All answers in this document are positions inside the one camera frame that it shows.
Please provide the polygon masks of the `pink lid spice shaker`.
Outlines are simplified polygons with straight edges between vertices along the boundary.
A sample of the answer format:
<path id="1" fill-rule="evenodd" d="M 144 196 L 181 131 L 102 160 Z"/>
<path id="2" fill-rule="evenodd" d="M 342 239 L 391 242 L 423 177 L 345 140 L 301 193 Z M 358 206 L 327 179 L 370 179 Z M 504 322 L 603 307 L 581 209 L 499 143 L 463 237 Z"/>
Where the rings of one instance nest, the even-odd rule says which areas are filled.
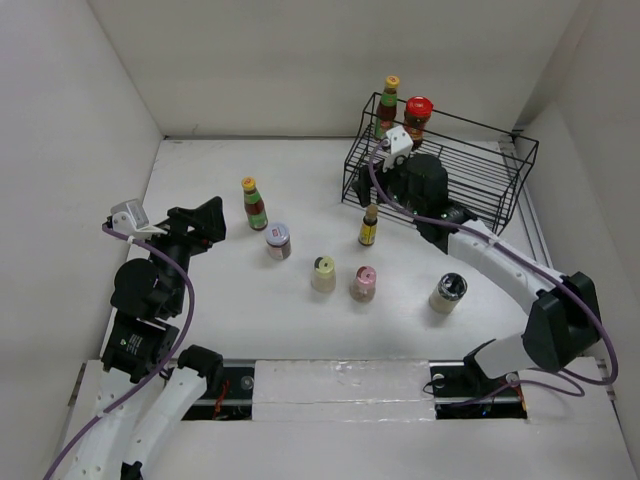
<path id="1" fill-rule="evenodd" d="M 370 302 L 376 293 L 376 281 L 376 270 L 371 266 L 361 266 L 350 285 L 351 297 L 357 302 Z"/>

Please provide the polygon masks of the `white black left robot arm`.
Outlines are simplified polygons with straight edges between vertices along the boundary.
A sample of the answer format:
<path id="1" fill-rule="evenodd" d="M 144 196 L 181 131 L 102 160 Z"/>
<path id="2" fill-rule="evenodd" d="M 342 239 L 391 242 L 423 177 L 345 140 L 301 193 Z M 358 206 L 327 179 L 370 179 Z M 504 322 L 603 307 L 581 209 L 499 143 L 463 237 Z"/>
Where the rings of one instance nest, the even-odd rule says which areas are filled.
<path id="1" fill-rule="evenodd" d="M 225 239 L 222 199 L 174 207 L 156 225 L 139 200 L 128 200 L 111 209 L 102 230 L 149 255 L 125 262 L 115 275 L 115 317 L 93 416 L 59 453 L 48 479 L 68 453 L 68 479 L 146 478 L 189 408 L 222 387 L 222 356 L 181 346 L 195 309 L 190 260 Z"/>

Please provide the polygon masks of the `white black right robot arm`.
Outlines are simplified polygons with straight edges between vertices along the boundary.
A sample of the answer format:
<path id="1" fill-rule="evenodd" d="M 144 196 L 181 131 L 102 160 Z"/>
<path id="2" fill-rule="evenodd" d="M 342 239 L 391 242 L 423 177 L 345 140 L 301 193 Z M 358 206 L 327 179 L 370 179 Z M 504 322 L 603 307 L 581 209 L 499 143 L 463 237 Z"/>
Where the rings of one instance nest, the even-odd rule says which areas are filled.
<path id="1" fill-rule="evenodd" d="M 521 333 L 491 339 L 464 357 L 465 387 L 483 394 L 498 379 L 534 370 L 571 383 L 575 387 L 572 395 L 583 395 L 587 378 L 567 366 L 584 350 L 609 339 L 600 320 L 593 281 L 581 272 L 566 276 L 522 256 L 446 194 L 430 203 L 423 214 L 408 210 L 384 190 L 384 174 L 378 164 L 368 161 L 358 175 L 358 194 L 377 192 L 395 211 L 411 217 L 426 241 L 478 270 L 528 315 Z"/>

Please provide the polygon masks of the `yellow lid spice shaker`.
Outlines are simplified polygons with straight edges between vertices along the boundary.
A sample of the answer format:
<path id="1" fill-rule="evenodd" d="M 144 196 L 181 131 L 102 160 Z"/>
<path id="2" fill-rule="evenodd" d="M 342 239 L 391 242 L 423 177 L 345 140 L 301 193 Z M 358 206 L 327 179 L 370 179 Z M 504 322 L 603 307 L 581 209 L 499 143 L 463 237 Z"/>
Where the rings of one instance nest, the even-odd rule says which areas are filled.
<path id="1" fill-rule="evenodd" d="M 317 257 L 313 264 L 312 287 L 321 293 L 329 293 L 336 286 L 335 262 L 328 256 Z"/>

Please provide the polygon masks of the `small brown cork bottle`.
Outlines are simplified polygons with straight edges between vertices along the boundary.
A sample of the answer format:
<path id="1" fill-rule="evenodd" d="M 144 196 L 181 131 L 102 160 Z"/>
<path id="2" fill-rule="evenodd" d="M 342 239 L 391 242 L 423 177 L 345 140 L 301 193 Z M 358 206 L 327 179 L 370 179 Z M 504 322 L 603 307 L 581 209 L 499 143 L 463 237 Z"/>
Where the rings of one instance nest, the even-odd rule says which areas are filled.
<path id="1" fill-rule="evenodd" d="M 378 207 L 370 204 L 366 207 L 360 227 L 358 241 L 363 246 L 372 246 L 375 243 L 378 223 Z"/>

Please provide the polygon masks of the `white lid dark jar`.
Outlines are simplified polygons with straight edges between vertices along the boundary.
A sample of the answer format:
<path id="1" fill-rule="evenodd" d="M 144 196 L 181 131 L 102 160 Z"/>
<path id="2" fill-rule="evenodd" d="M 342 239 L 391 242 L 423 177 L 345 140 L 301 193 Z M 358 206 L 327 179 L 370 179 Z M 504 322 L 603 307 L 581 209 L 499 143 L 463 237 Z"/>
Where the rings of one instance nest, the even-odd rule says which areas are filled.
<path id="1" fill-rule="evenodd" d="M 269 255 L 275 260 L 285 260 L 291 255 L 289 228 L 281 222 L 272 222 L 265 229 Z"/>

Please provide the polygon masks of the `black lid spice shaker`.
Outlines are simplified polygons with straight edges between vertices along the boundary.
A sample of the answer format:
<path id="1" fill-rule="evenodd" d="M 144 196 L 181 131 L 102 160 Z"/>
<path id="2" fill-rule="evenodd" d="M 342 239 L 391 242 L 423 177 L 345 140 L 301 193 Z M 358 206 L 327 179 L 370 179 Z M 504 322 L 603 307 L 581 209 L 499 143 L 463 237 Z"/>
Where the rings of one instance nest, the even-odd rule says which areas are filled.
<path id="1" fill-rule="evenodd" d="M 437 283 L 429 297 L 430 307 L 437 313 L 448 315 L 467 293 L 468 285 L 463 276 L 450 272 Z"/>

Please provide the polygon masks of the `yellow cap sauce bottle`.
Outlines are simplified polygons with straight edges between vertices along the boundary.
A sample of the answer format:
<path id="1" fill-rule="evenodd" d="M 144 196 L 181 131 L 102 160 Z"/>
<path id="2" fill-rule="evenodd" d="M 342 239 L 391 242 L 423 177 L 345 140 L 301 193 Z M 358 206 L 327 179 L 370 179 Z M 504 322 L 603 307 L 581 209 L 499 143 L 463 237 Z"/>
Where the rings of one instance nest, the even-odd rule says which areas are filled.
<path id="1" fill-rule="evenodd" d="M 268 217 L 255 179 L 249 176 L 244 177 L 241 185 L 244 196 L 244 209 L 250 228 L 255 231 L 264 230 L 268 226 Z"/>
<path id="2" fill-rule="evenodd" d="M 385 86 L 376 109 L 374 138 L 382 140 L 386 133 L 394 127 L 397 114 L 397 89 L 400 84 L 398 76 L 390 75 L 385 79 Z"/>

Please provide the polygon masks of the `red lid chili jar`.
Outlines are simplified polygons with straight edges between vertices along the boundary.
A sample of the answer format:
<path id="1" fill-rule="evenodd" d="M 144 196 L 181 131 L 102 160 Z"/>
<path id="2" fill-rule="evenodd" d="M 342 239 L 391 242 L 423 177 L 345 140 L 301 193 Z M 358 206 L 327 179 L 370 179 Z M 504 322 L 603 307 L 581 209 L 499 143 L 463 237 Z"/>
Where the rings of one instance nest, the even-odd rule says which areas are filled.
<path id="1" fill-rule="evenodd" d="M 433 103 L 424 96 L 414 96 L 406 102 L 403 126 L 413 142 L 413 150 L 421 146 L 432 112 Z"/>

